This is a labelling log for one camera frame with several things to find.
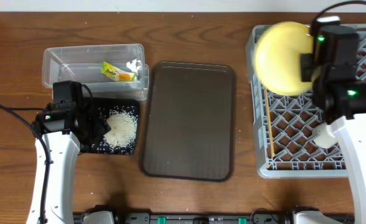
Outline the pile of rice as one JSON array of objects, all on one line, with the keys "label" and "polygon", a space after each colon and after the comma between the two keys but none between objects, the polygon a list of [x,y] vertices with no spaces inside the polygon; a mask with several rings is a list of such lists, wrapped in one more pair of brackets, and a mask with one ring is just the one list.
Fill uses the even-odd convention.
[{"label": "pile of rice", "polygon": [[111,130],[107,132],[97,147],[98,153],[130,155],[135,149],[139,112],[136,106],[113,106],[101,108],[100,115]]}]

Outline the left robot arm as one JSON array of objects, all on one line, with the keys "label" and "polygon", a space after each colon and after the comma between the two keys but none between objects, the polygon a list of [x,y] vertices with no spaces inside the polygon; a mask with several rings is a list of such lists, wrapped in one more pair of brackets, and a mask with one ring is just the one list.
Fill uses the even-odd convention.
[{"label": "left robot arm", "polygon": [[73,182],[80,152],[89,152],[110,131],[95,112],[88,87],[80,82],[53,84],[53,103],[36,115],[37,166],[28,223],[73,223]]}]

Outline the dark brown serving tray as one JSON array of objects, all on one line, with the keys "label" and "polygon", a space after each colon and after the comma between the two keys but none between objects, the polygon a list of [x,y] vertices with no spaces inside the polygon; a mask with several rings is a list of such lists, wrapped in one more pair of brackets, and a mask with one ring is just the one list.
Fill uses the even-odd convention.
[{"label": "dark brown serving tray", "polygon": [[160,62],[152,71],[140,169],[149,177],[224,182],[234,170],[236,73]]}]

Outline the small white green cup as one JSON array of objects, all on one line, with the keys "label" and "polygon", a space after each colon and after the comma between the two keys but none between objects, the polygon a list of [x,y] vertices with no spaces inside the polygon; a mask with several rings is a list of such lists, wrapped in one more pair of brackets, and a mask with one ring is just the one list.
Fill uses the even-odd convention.
[{"label": "small white green cup", "polygon": [[318,147],[329,149],[337,144],[337,139],[332,132],[331,125],[328,125],[327,123],[316,126],[313,129],[312,134],[317,134],[313,141]]}]

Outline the green snack wrapper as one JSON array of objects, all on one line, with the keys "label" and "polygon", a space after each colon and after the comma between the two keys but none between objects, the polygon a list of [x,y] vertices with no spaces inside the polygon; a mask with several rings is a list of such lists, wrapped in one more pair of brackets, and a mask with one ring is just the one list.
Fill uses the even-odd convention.
[{"label": "green snack wrapper", "polygon": [[121,70],[107,62],[103,62],[101,73],[115,82],[131,82],[136,78],[136,73]]}]

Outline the wooden chopstick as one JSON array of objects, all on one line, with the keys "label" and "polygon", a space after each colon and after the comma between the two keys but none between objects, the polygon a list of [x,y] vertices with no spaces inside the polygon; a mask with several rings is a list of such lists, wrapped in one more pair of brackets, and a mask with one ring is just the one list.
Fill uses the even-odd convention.
[{"label": "wooden chopstick", "polygon": [[268,91],[267,88],[265,89],[265,102],[266,102],[266,111],[267,111],[267,119],[268,119],[268,131],[269,131],[269,138],[270,138],[270,154],[271,158],[275,157],[275,150],[273,146],[273,134],[272,134],[272,122],[270,117],[270,105],[268,100]]}]

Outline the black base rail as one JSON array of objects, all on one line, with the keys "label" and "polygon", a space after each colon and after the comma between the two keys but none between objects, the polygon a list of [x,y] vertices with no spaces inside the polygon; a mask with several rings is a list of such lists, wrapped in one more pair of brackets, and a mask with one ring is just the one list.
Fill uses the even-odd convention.
[{"label": "black base rail", "polygon": [[264,224],[264,223],[356,223],[353,215],[328,215],[314,207],[296,207],[288,212],[275,212],[257,208],[250,213],[121,213],[97,205],[84,213],[73,214],[74,224],[115,223],[115,224]]}]

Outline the clear plastic bin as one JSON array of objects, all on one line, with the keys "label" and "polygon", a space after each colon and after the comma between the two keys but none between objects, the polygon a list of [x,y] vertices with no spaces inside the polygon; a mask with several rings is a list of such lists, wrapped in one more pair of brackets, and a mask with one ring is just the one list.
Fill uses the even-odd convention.
[{"label": "clear plastic bin", "polygon": [[[131,72],[126,63],[138,58],[142,68],[131,82],[115,82],[101,73],[103,62]],[[54,47],[43,54],[42,85],[75,81],[88,86],[94,97],[125,98],[143,101],[149,89],[149,67],[140,44],[84,45]]]}]

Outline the white tissue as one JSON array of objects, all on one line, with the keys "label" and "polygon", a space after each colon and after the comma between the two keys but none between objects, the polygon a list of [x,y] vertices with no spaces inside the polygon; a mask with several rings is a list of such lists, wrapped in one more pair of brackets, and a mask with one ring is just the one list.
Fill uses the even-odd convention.
[{"label": "white tissue", "polygon": [[133,59],[132,61],[129,61],[126,63],[126,67],[134,73],[138,73],[139,70],[142,68],[142,62],[138,58]]}]

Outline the grey plastic dishwasher rack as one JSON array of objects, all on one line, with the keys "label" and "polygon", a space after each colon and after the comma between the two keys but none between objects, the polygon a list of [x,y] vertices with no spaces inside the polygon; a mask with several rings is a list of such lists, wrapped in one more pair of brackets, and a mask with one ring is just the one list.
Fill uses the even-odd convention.
[{"label": "grey plastic dishwasher rack", "polygon": [[[359,35],[356,79],[366,82],[366,24],[342,25]],[[323,110],[313,103],[313,86],[295,96],[268,91],[275,157],[271,158],[265,86],[257,78],[252,59],[261,35],[271,26],[256,26],[245,48],[252,87],[257,172],[264,178],[345,177],[344,158],[338,143],[329,149],[318,147],[313,129],[326,123]]]}]

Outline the black plastic tray bin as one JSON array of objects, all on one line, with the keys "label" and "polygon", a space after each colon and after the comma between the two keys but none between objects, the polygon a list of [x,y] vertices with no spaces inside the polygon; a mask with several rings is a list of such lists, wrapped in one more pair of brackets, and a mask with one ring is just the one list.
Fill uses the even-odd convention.
[{"label": "black plastic tray bin", "polygon": [[[86,99],[91,104],[97,105],[101,112],[101,108],[111,108],[113,106],[136,106],[138,107],[138,112],[140,114],[140,105],[139,102],[136,100],[123,100],[123,99],[116,99],[116,98],[93,98],[93,99]],[[98,153],[97,148],[82,148],[82,153],[96,153],[96,154],[103,154]]]}]

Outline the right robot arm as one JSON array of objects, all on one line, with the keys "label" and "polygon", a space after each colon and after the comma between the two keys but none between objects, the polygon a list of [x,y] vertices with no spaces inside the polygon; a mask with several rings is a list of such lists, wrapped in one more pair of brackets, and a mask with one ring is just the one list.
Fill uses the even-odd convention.
[{"label": "right robot arm", "polygon": [[303,82],[313,84],[313,103],[342,151],[355,208],[366,223],[366,82],[356,79],[359,35],[339,22],[313,22],[311,52],[301,54]]}]

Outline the yellow round plate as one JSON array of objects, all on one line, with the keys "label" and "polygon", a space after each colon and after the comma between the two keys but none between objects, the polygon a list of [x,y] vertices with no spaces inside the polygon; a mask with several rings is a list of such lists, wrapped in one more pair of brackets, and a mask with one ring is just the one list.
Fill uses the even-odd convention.
[{"label": "yellow round plate", "polygon": [[309,26],[297,22],[280,22],[259,38],[252,59],[254,72],[263,86],[283,96],[300,95],[312,88],[320,76],[318,67],[310,82],[301,79],[300,56],[313,51]]}]

